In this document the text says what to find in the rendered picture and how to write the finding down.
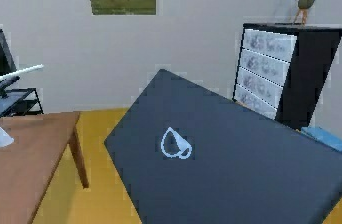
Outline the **black television stand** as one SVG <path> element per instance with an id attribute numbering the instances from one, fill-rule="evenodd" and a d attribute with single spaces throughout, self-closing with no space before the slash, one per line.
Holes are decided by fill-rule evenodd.
<path id="1" fill-rule="evenodd" d="M 43 114 L 35 88 L 2 90 L 0 93 L 0 118 Z"/>

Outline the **black chest of drawers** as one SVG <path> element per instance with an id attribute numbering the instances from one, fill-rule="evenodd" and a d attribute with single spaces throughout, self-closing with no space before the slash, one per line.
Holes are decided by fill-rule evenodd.
<path id="1" fill-rule="evenodd" d="M 309 125 L 342 28 L 243 25 L 233 100 L 293 129 Z"/>

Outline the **blue cloth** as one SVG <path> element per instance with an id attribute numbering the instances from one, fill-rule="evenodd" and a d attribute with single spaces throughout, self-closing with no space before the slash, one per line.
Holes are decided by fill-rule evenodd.
<path id="1" fill-rule="evenodd" d="M 342 139 L 321 127 L 302 127 L 301 132 L 342 153 Z"/>

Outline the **green and brown statuette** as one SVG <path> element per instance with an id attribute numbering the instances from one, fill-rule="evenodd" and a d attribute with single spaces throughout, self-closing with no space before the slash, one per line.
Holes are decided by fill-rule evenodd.
<path id="1" fill-rule="evenodd" d="M 308 17 L 308 11 L 313 6 L 315 0 L 298 0 L 297 6 L 298 11 L 294 17 L 293 23 L 296 22 L 299 15 L 302 15 L 301 17 L 301 24 L 305 25 Z"/>

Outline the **brown wooden table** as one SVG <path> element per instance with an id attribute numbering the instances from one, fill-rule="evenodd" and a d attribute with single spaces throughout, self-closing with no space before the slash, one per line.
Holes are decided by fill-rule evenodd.
<path id="1" fill-rule="evenodd" d="M 0 224 L 31 224 L 64 151 L 71 150 L 82 185 L 89 181 L 76 124 L 78 112 L 0 118 L 14 138 L 0 148 Z"/>

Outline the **dark blue laptop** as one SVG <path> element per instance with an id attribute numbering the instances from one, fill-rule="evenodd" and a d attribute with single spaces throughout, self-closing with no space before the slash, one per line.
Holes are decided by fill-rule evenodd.
<path id="1" fill-rule="evenodd" d="M 166 70 L 105 140 L 143 224 L 322 224 L 342 153 Z"/>

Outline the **green framed picture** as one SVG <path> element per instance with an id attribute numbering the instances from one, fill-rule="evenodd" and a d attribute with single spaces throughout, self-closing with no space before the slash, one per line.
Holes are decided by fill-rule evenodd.
<path id="1" fill-rule="evenodd" d="M 93 15 L 155 15 L 156 0 L 90 0 Z"/>

